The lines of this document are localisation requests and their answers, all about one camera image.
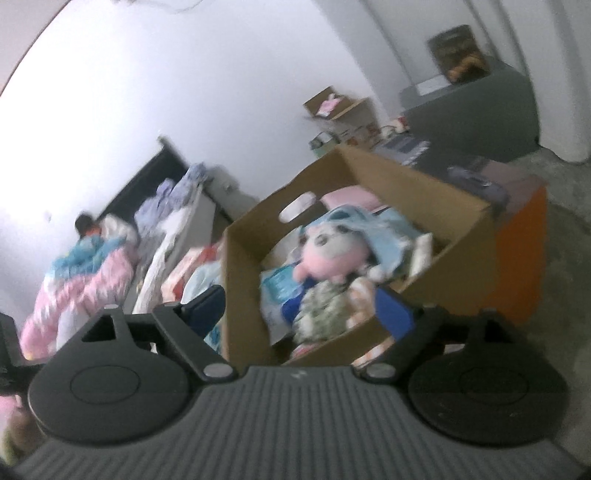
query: dark bed headboard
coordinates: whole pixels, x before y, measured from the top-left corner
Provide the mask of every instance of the dark bed headboard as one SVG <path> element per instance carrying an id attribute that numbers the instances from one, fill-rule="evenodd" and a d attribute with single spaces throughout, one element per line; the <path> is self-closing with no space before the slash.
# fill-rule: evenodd
<path id="1" fill-rule="evenodd" d="M 179 181 L 187 173 L 188 166 L 174 151 L 170 142 L 164 137 L 158 137 L 158 141 L 162 145 L 162 150 L 123 187 L 99 215 L 99 220 L 111 213 L 136 226 L 134 213 L 145 199 L 156 194 L 158 185 L 165 179 Z"/>

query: dark hair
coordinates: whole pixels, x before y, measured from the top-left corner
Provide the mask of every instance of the dark hair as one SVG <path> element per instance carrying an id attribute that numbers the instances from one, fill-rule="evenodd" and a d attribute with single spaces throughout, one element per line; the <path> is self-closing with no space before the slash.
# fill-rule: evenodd
<path id="1" fill-rule="evenodd" d="M 78 232 L 78 235 L 80 235 L 80 238 L 83 238 L 86 232 L 95 225 L 95 219 L 88 213 L 81 213 L 74 222 L 74 226 L 76 227 L 76 231 Z"/>

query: floor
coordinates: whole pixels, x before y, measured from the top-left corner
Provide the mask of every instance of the floor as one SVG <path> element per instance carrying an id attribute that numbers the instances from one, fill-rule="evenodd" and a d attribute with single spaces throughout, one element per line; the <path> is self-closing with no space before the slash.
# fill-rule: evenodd
<path id="1" fill-rule="evenodd" d="M 544 295 L 525 328 L 571 389 L 556 440 L 591 465 L 591 164 L 567 164 L 544 149 L 512 164 L 548 181 Z"/>

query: purple clothing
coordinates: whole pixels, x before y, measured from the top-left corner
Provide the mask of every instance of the purple clothing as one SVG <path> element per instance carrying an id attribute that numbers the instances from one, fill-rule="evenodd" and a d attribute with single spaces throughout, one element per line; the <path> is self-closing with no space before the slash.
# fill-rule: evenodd
<path id="1" fill-rule="evenodd" d="M 135 212 L 135 223 L 142 238 L 151 235 L 156 226 L 184 207 L 190 200 L 194 188 L 206 180 L 207 170 L 203 163 L 191 165 L 177 184 L 171 179 L 164 180 L 156 189 L 156 195 L 144 201 Z"/>

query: pink stuffed toy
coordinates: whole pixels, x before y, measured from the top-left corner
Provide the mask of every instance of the pink stuffed toy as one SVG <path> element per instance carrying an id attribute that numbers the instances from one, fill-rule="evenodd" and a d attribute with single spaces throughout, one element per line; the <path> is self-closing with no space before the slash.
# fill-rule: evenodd
<path id="1" fill-rule="evenodd" d="M 385 280 L 380 267 L 369 267 L 371 250 L 361 233 L 325 222 L 308 227 L 306 234 L 301 263 L 294 269 L 296 282 L 312 277 L 318 281 L 345 283 L 347 275 L 354 272 L 367 274 L 376 282 Z"/>

